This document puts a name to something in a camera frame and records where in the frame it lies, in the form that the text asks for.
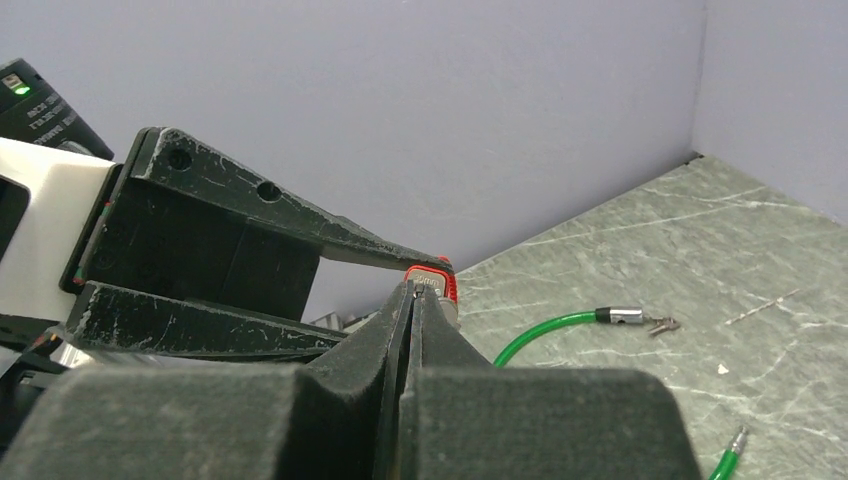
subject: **table surface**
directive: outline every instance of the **table surface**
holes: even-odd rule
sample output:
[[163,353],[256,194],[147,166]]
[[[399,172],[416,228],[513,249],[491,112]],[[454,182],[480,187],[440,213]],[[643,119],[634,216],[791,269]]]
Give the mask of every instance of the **table surface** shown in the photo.
[[656,338],[636,327],[558,330],[510,364],[655,375],[705,474],[744,423],[737,478],[848,478],[848,229],[721,161],[694,160],[458,281],[461,331],[490,360],[570,312],[642,305],[675,317],[681,328]]

